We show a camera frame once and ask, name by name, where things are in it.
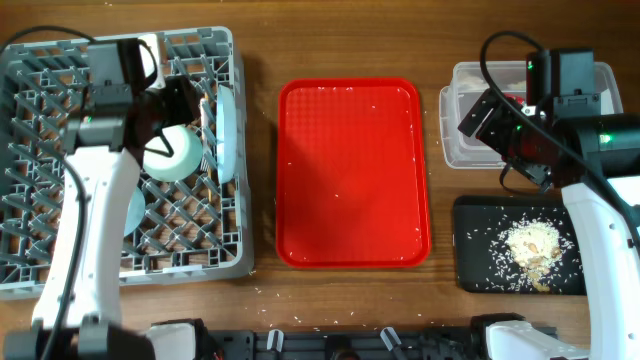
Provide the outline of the green bowl with food scraps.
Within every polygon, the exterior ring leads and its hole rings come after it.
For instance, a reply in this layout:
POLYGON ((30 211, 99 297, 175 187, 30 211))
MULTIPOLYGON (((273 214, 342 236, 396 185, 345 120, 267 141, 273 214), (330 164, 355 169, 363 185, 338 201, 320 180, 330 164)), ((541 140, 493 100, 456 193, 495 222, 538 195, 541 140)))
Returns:
POLYGON ((145 145, 144 171, 151 178, 164 182, 188 177, 201 163, 203 148, 200 138, 183 125, 164 128, 163 135, 173 149, 173 155, 160 155, 160 152, 168 152, 168 149, 161 137, 154 137, 145 145))

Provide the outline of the red snack wrapper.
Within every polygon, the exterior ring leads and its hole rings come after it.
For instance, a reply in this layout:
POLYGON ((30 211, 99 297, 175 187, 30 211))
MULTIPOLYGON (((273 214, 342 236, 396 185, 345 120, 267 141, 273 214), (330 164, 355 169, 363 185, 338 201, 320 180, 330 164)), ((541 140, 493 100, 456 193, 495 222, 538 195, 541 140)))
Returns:
POLYGON ((520 106, 524 106, 526 104, 525 99, 519 95, 515 95, 515 94, 510 94, 510 93, 505 93, 505 96, 509 99, 514 100, 515 102, 517 102, 520 106))

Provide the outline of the light blue round plate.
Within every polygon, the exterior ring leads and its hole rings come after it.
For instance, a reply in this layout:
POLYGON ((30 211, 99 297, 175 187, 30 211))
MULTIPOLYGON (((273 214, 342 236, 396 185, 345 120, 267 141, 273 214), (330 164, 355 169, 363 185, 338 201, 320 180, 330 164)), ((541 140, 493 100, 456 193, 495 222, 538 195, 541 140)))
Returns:
POLYGON ((237 118, 233 91, 226 86, 217 88, 216 99, 216 156, 217 174, 221 184, 230 182, 237 161, 237 118))

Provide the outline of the light blue bowl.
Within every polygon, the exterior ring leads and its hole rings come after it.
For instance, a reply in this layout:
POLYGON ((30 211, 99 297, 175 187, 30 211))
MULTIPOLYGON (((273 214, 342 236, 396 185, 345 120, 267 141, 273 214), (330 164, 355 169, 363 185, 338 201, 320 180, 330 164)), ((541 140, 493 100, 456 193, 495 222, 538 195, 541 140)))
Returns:
POLYGON ((124 236, 131 235, 141 224, 145 216, 146 202, 142 191, 135 188, 129 201, 124 227, 124 236))

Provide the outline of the white plastic fork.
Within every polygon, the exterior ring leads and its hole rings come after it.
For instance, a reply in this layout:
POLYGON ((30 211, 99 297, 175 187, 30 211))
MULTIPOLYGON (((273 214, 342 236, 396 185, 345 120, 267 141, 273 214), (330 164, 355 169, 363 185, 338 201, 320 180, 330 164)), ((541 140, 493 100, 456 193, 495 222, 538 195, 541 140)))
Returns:
POLYGON ((203 98, 200 99, 200 102, 199 102, 201 141, 202 141, 202 148, 203 148, 200 170, 203 172, 207 172, 210 168, 209 163, 206 160, 206 153, 210 150, 208 138, 206 135, 206 129, 209 128, 209 115, 207 112, 208 107, 209 107, 208 96, 205 95, 203 98))

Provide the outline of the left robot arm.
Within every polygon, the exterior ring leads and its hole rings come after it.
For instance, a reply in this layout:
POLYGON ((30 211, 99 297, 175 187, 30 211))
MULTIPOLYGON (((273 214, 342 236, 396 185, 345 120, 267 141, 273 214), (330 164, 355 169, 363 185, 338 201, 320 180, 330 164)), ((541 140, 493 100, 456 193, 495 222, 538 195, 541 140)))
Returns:
POLYGON ((7 359, 193 359, 195 324, 138 333, 120 324, 119 267, 127 208, 145 145, 197 116, 198 94, 175 76, 161 89, 93 85, 63 132, 64 200, 54 257, 28 331, 4 340, 7 359))

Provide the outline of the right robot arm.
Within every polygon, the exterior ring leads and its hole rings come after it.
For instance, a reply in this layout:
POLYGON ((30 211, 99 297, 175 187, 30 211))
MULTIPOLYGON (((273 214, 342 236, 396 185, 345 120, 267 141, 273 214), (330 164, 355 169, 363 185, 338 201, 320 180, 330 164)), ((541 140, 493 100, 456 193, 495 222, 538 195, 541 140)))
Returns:
POLYGON ((639 356, 639 117, 603 115, 593 95, 528 116, 486 89, 458 129, 515 165, 537 185, 559 188, 577 238, 591 344, 579 350, 524 320, 485 329, 491 359, 636 359, 639 356))

